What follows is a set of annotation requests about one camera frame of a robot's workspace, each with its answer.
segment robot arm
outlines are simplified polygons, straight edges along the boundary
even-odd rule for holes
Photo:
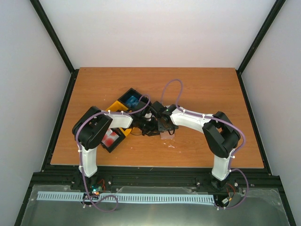
[[[194,130],[197,130],[205,134],[209,148],[214,154],[214,166],[212,169],[212,175],[217,178],[219,181],[223,181],[230,173],[230,159],[231,154],[235,151],[235,147],[238,144],[240,135],[235,130],[232,130],[230,133],[223,129],[221,133],[216,128],[216,122],[210,122],[211,119],[206,119],[204,117],[197,117],[190,115],[185,112],[188,111],[182,107],[175,109],[170,118],[173,124],[178,126],[185,126]],[[229,119],[223,113],[217,113],[223,117],[224,120],[229,121]]]
[[[223,123],[218,123],[202,116],[190,115],[189,113],[194,112],[182,107],[180,107],[182,110],[180,111],[175,105],[171,105],[168,108],[162,108],[162,106],[159,106],[156,102],[154,105],[158,107],[151,107],[150,111],[158,118],[158,127],[161,124],[165,124],[164,129],[166,128],[166,124],[174,127],[185,126],[205,135],[209,148],[214,154],[212,175],[219,181],[225,180],[230,172],[229,163],[231,154],[234,152],[240,139],[239,133]],[[98,112],[100,112],[98,108],[91,107],[74,126],[72,133],[76,135],[81,124],[87,120],[87,118]],[[207,114],[206,116],[214,116],[215,118],[231,123],[222,112],[218,112],[215,115]],[[104,113],[95,117],[89,124],[83,127],[79,133],[79,141],[82,146],[83,167],[87,177],[92,176],[97,171],[96,150],[106,131],[109,128],[129,128],[136,124],[133,118],[136,120],[135,115]]]

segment blue object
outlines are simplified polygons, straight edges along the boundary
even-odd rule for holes
[[[139,103],[139,99],[135,98],[134,96],[131,96],[129,99],[126,101],[126,105],[130,108],[136,107]]]

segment wooden tabletop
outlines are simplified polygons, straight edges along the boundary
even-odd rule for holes
[[[232,167],[263,168],[234,68],[81,68],[51,164],[79,164],[71,130],[91,106],[104,110],[129,88],[159,101],[165,84],[175,78],[184,83],[180,106],[200,113],[222,111],[246,135]],[[171,83],[163,104],[174,104],[179,91],[180,84]],[[213,167],[213,157],[203,134],[181,126],[173,140],[129,135],[112,153],[99,146],[96,161],[102,166]]]

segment purple cable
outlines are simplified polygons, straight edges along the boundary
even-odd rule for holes
[[[236,208],[237,206],[239,206],[240,204],[242,204],[243,201],[246,199],[246,196],[247,196],[247,194],[249,192],[249,182],[248,182],[245,174],[240,169],[232,169],[231,172],[233,172],[233,171],[238,171],[238,172],[241,173],[241,175],[243,175],[243,177],[244,177],[244,179],[246,181],[246,193],[245,193],[243,199],[239,203],[237,203],[236,205],[231,206],[231,207],[226,207],[225,210],[230,210],[230,209]]]
[[[176,99],[176,101],[175,101],[175,106],[176,106],[176,108],[177,108],[179,111],[183,112],[183,110],[178,106],[178,102],[179,102],[179,100],[180,100],[181,94],[182,94],[182,92],[183,92],[183,87],[184,87],[183,82],[182,82],[180,79],[172,79],[171,81],[169,81],[169,82],[165,85],[165,87],[164,87],[164,89],[163,89],[163,91],[162,91],[162,95],[161,95],[161,104],[162,104],[162,101],[163,101],[163,96],[164,96],[164,93],[165,93],[166,88],[167,88],[168,85],[169,85],[171,82],[173,82],[173,81],[178,81],[178,82],[181,84],[181,90],[180,90],[180,93],[179,93],[179,95],[178,95],[178,97],[177,97],[177,99]],[[186,110],[186,111],[185,111],[185,114],[189,114],[189,115],[197,116],[197,117],[200,117],[200,116],[203,117],[203,114],[202,114],[202,113],[193,113],[193,112],[191,112],[191,111],[189,111],[189,110]],[[218,118],[215,118],[215,117],[212,117],[212,116],[207,116],[207,115],[205,115],[205,118],[206,118],[206,119],[215,120],[215,121],[219,121],[219,122],[221,122],[221,123],[224,123],[224,124],[226,124],[226,125],[232,127],[233,129],[237,130],[237,131],[240,133],[241,137],[243,138],[243,143],[242,143],[242,144],[241,144],[241,145],[240,145],[240,146],[232,153],[232,155],[231,155],[231,158],[230,158],[230,160],[229,160],[229,165],[228,165],[228,169],[230,169],[230,167],[231,167],[231,162],[232,162],[232,156],[233,156],[237,151],[239,151],[243,146],[245,146],[245,144],[246,144],[246,137],[245,137],[244,133],[243,133],[239,128],[237,128],[236,126],[234,126],[234,125],[231,124],[231,123],[228,123],[228,122],[225,121],[225,120],[218,119]]]
[[[113,114],[135,114],[137,112],[140,112],[142,111],[143,109],[145,109],[149,103],[151,102],[151,99],[150,99],[150,96],[145,94],[145,95],[142,95],[140,98],[139,98],[139,101],[142,99],[143,96],[146,96],[148,98],[148,102],[147,104],[142,107],[141,109],[137,110],[137,111],[134,111],[134,112],[128,112],[128,113],[121,113],[121,112],[112,112]],[[111,112],[106,112],[106,111],[103,111],[103,112],[99,112],[99,113],[96,113],[94,115],[92,115],[91,117],[89,117],[87,120],[85,120],[83,122],[83,124],[79,127],[79,130],[77,131],[76,135],[75,135],[75,141],[79,147],[79,150],[81,151],[81,144],[79,143],[79,133],[81,132],[81,130],[83,129],[83,127],[88,123],[90,122],[90,120],[92,120],[94,117],[98,116],[98,115],[101,115],[101,114],[105,114],[105,113],[111,113]],[[92,205],[97,208],[98,210],[100,210],[101,212],[106,212],[106,213],[109,213],[109,212],[112,212],[114,211],[117,207],[118,207],[118,199],[116,196],[114,195],[108,195],[106,197],[103,197],[102,199],[100,199],[98,202],[94,203],[93,200],[91,199],[91,196],[89,194],[89,190],[88,190],[88,187],[87,187],[87,182],[86,182],[86,178],[85,178],[85,171],[84,171],[84,167],[83,167],[83,155],[82,155],[82,152],[79,152],[79,166],[81,167],[81,174],[83,176],[83,181],[84,181],[84,186],[85,186],[85,190],[86,190],[86,193],[87,193],[87,197],[88,199],[90,200],[90,202],[92,203]],[[104,199],[106,199],[107,197],[113,197],[115,200],[116,200],[116,206],[112,209],[112,210],[103,210],[99,207],[96,206],[96,204],[100,203],[101,201],[103,201]]]
[[[107,196],[103,197],[98,202],[94,203],[93,200],[92,200],[92,198],[91,198],[91,196],[90,196],[90,194],[89,194],[89,190],[88,190],[88,187],[87,187],[87,182],[86,182],[86,178],[85,178],[85,171],[84,171],[84,167],[83,167],[83,164],[82,164],[82,152],[79,153],[79,161],[80,161],[80,166],[82,167],[81,168],[81,174],[83,176],[84,186],[85,186],[85,190],[86,190],[88,199],[90,200],[90,202],[92,203],[92,205],[96,209],[100,210],[101,212],[105,212],[105,213],[113,212],[118,207],[118,199],[117,199],[117,197],[110,194],[110,195],[107,195]],[[111,210],[103,210],[103,209],[99,208],[98,206],[96,206],[96,204],[100,203],[101,201],[105,200],[108,197],[113,197],[116,200],[116,205],[115,205],[115,207],[113,209],[111,209]]]

